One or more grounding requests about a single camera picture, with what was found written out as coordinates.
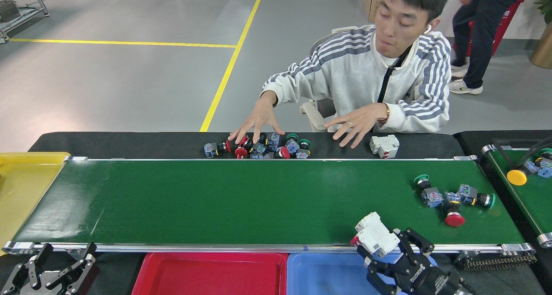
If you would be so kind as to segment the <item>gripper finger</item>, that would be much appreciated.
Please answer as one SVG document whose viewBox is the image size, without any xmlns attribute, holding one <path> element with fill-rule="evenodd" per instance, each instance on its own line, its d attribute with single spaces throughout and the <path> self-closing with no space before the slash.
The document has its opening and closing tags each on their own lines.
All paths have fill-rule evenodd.
<svg viewBox="0 0 552 295">
<path fill-rule="evenodd" d="M 73 265 L 57 272 L 45 284 L 51 294 L 86 294 L 98 275 L 95 266 L 95 243 L 89 243 L 83 256 Z"/>
<path fill-rule="evenodd" d="M 44 244 L 38 254 L 25 264 L 15 265 L 2 288 L 3 294 L 38 294 L 43 287 L 40 280 L 41 266 L 53 252 L 50 244 Z"/>
</svg>

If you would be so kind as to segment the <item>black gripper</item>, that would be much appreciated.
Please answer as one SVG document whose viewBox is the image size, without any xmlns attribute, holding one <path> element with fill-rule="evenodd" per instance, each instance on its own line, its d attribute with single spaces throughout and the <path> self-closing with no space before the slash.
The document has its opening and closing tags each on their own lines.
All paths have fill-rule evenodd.
<svg viewBox="0 0 552 295">
<path fill-rule="evenodd" d="M 434 244 L 430 240 L 411 228 L 405 231 L 394 229 L 393 233 L 399 238 L 400 251 L 408 259 L 395 264 L 395 273 L 390 264 L 376 261 L 364 247 L 357 247 L 357 252 L 364 258 L 364 266 L 367 268 L 367 281 L 381 295 L 398 295 L 401 290 L 409 295 L 471 295 L 473 293 L 471 287 L 455 269 L 446 273 L 429 262 L 418 261 L 420 258 L 414 255 L 410 244 L 413 243 L 423 256 L 428 257 L 434 250 Z M 396 285 L 385 283 L 380 276 L 391 278 L 394 274 Z"/>
</svg>

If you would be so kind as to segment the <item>person's left hand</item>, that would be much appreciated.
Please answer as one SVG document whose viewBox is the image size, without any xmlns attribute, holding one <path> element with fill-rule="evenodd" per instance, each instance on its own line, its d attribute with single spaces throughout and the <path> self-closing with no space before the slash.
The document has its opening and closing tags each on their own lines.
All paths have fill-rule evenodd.
<svg viewBox="0 0 552 295">
<path fill-rule="evenodd" d="M 385 103 L 370 103 L 345 116 L 333 118 L 324 127 L 330 128 L 335 124 L 341 124 L 342 127 L 334 133 L 333 139 L 339 140 L 346 134 L 339 146 L 345 147 L 350 143 L 351 149 L 355 149 L 378 121 L 386 120 L 388 117 L 388 106 Z"/>
</svg>

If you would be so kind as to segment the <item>person's right hand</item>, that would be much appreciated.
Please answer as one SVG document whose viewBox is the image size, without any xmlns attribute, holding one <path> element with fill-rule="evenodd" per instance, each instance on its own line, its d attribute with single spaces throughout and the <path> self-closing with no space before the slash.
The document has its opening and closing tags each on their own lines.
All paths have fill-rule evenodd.
<svg viewBox="0 0 552 295">
<path fill-rule="evenodd" d="M 229 134 L 228 141 L 240 143 L 243 136 L 251 129 L 254 130 L 252 141 L 254 144 L 260 138 L 260 132 L 264 125 L 270 125 L 274 128 L 274 132 L 283 135 L 285 132 L 280 128 L 274 114 L 274 105 L 278 99 L 274 91 L 265 91 L 260 95 L 260 98 L 254 105 L 254 109 L 250 113 L 245 122 L 234 132 Z"/>
</svg>

